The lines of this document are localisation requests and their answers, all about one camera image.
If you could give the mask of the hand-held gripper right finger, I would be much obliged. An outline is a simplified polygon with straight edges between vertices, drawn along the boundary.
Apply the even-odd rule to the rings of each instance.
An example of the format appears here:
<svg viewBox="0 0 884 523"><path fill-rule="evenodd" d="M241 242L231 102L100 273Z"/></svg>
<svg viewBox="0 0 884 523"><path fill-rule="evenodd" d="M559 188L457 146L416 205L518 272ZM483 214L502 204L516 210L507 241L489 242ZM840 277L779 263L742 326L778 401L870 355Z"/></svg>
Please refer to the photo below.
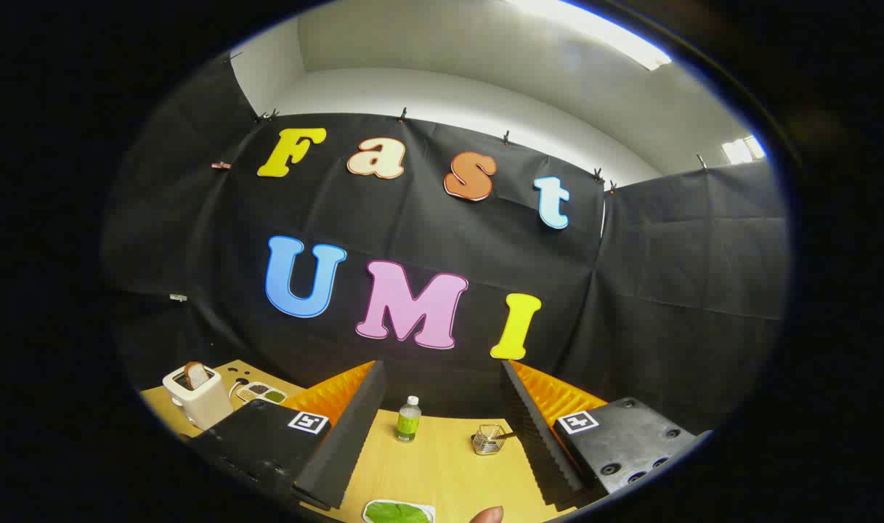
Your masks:
<svg viewBox="0 0 884 523"><path fill-rule="evenodd" d="M706 438L634 397L607 402L530 365L502 364L505 420L545 503L613 498L653 479Z"/></svg>

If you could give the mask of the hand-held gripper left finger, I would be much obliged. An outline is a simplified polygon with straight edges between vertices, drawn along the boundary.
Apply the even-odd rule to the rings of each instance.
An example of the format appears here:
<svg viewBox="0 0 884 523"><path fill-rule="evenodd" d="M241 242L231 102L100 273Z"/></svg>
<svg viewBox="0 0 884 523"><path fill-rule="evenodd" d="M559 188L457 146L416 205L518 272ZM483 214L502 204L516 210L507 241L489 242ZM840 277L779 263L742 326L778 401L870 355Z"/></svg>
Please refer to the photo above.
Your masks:
<svg viewBox="0 0 884 523"><path fill-rule="evenodd" d="M190 447L276 502L339 508L385 391L385 364L366 362L280 404L251 400Z"/></svg>

